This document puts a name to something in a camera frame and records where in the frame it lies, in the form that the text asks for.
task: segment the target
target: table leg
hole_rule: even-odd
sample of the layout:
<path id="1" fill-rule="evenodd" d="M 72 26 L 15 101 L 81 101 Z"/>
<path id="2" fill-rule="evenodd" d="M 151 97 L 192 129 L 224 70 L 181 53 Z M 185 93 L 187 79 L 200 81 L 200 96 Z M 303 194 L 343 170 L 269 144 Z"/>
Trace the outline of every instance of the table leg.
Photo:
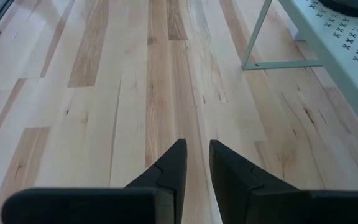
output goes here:
<path id="1" fill-rule="evenodd" d="M 274 68 L 299 68 L 299 67 L 315 67 L 323 66 L 323 63 L 320 60 L 305 60 L 305 61 L 288 61 L 288 62 L 261 62 L 261 63 L 248 63 L 248 59 L 251 55 L 252 48 L 255 45 L 255 41 L 258 37 L 260 28 L 264 23 L 267 11 L 269 10 L 272 0 L 265 0 L 262 10 L 260 11 L 258 20 L 252 32 L 251 38 L 249 40 L 248 46 L 246 48 L 246 53 L 242 60 L 242 69 L 243 70 L 257 70 L 257 69 L 274 69 Z"/>

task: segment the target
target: white shelf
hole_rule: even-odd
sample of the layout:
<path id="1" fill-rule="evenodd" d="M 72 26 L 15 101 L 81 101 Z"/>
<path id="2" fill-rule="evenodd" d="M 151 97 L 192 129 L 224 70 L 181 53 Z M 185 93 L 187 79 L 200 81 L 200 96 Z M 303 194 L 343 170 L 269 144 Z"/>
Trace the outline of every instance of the white shelf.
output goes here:
<path id="1" fill-rule="evenodd" d="M 318 0 L 280 3 L 358 115 L 358 18 L 334 12 Z"/>

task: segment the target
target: metal frame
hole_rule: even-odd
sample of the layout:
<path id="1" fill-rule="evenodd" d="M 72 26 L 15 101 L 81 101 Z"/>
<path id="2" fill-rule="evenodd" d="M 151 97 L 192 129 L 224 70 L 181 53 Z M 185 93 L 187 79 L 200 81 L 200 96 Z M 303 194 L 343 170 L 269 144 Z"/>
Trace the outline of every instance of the metal frame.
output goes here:
<path id="1" fill-rule="evenodd" d="M 262 10 L 260 11 L 258 20 L 252 32 L 251 39 L 249 40 L 246 53 L 242 60 L 243 70 L 258 70 L 258 69 L 275 69 L 275 68 L 299 68 L 299 67 L 316 67 L 323 66 L 320 60 L 304 60 L 304 61 L 287 61 L 287 62 L 261 62 L 261 63 L 248 63 L 248 59 L 251 55 L 252 49 L 254 48 L 255 41 L 258 37 L 260 28 L 264 23 L 267 11 L 269 10 L 272 0 L 265 0 Z"/>
<path id="2" fill-rule="evenodd" d="M 329 76 L 334 80 L 341 93 L 345 96 L 347 102 L 358 116 L 358 84 L 347 74 L 342 62 L 338 61 L 324 44 L 322 37 L 316 33 L 308 18 L 301 13 L 301 9 L 295 4 L 298 0 L 278 0 L 287 12 L 293 23 L 299 28 L 303 38 L 307 41 L 309 47 L 313 49 L 318 58 L 324 62 L 324 68 Z"/>

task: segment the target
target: wooden floor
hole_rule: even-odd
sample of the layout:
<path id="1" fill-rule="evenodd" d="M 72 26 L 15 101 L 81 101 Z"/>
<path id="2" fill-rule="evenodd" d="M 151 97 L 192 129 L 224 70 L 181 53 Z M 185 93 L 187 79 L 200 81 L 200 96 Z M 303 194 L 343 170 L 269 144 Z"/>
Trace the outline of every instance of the wooden floor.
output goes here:
<path id="1" fill-rule="evenodd" d="M 243 72 L 263 0 L 16 0 L 0 22 L 0 208 L 32 186 L 122 187 L 178 138 L 183 223 L 221 223 L 218 139 L 305 189 L 358 189 L 358 118 L 323 68 Z M 304 60 L 270 9 L 252 60 Z"/>

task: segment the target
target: white metal table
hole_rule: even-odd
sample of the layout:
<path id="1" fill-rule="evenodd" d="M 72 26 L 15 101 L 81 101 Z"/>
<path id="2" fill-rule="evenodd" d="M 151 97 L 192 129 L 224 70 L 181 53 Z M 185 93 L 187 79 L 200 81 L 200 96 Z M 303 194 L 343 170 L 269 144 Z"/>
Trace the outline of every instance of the white metal table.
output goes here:
<path id="1" fill-rule="evenodd" d="M 244 70 L 324 66 L 358 115 L 358 18 L 334 12 L 317 0 L 279 0 L 319 60 L 249 63 L 272 0 L 265 0 L 250 38 Z"/>

